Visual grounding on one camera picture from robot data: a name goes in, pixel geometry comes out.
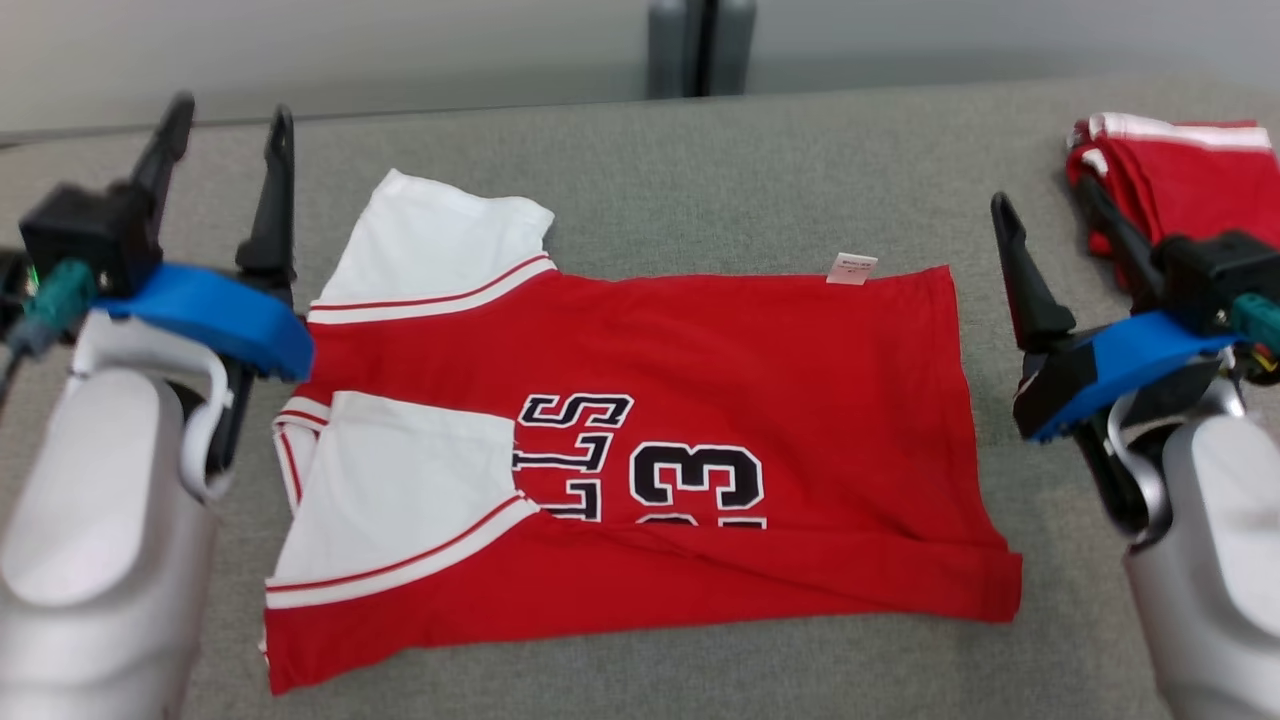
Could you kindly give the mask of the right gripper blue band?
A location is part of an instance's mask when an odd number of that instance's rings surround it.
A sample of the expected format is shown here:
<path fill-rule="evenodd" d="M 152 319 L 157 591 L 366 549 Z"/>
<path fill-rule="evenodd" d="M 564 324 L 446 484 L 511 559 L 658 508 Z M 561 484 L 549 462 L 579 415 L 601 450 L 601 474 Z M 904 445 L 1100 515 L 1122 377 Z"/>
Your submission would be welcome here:
<path fill-rule="evenodd" d="M 1151 245 L 1094 176 L 1075 182 L 1089 231 L 1126 292 L 1162 292 L 1164 273 Z M 1005 192 L 992 196 L 997 243 L 1021 379 L 1012 419 L 1023 439 L 1074 439 L 1103 509 L 1132 542 L 1155 542 L 1172 523 L 1156 452 L 1169 421 L 1189 411 L 1220 378 L 1234 333 L 1197 334 L 1161 311 L 1076 333 L 1075 316 L 1059 304 L 1027 247 L 1027 228 Z"/>

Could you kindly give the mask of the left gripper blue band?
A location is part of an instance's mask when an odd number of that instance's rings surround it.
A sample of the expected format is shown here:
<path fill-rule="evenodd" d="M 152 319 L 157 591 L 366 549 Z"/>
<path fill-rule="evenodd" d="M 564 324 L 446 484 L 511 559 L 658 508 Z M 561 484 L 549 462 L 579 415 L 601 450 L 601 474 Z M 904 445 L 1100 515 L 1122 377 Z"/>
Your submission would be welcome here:
<path fill-rule="evenodd" d="M 166 197 L 174 167 L 186 155 L 195 96 L 178 92 L 141 152 L 131 183 L 154 202 Z M 266 174 L 250 237 L 236 252 L 238 279 L 193 265 L 164 263 L 125 299 L 99 299 L 111 318 L 137 319 L 192 341 L 214 356 L 225 380 L 214 386 L 204 427 L 189 430 L 184 477 L 205 482 L 230 469 L 244 416 L 244 396 L 257 378 L 307 380 L 315 343 L 292 307 L 294 272 L 294 122 L 279 105 L 264 149 Z"/>

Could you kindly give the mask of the red shorts white trim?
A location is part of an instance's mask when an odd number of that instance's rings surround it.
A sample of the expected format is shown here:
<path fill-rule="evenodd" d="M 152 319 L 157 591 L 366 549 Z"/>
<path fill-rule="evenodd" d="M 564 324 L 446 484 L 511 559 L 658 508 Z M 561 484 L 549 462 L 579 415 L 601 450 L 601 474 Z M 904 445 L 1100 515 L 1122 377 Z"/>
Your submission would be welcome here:
<path fill-rule="evenodd" d="M 1254 120 L 1096 113 L 1070 131 L 1065 172 L 1098 181 L 1152 245 L 1242 231 L 1280 251 L 1280 156 Z"/>

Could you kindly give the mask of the red jersey white sleeves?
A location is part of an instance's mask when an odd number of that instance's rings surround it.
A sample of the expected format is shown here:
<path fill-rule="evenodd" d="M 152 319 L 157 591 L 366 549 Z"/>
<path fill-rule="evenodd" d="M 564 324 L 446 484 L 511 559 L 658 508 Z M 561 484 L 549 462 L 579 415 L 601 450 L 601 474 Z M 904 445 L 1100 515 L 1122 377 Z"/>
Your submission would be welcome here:
<path fill-rule="evenodd" d="M 948 268 L 593 279 L 553 220 L 397 170 L 372 191 L 271 428 L 273 694 L 406 650 L 1016 616 Z"/>

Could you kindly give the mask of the grey cylindrical post foot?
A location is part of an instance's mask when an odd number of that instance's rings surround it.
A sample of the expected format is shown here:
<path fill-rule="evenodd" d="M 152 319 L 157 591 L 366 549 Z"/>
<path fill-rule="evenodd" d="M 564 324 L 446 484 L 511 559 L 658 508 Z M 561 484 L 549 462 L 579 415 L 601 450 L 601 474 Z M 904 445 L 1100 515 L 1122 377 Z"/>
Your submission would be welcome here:
<path fill-rule="evenodd" d="M 709 96 L 745 94 L 756 9 L 756 0 L 716 0 L 707 60 Z"/>

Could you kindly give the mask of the grey vertical post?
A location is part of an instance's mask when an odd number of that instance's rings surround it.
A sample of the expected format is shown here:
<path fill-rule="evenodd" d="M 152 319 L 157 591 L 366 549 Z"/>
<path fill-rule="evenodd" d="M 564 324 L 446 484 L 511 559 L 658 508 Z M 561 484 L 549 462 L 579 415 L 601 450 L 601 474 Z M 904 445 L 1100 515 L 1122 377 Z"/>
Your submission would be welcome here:
<path fill-rule="evenodd" d="M 646 97 L 698 94 L 703 0 L 648 0 Z"/>

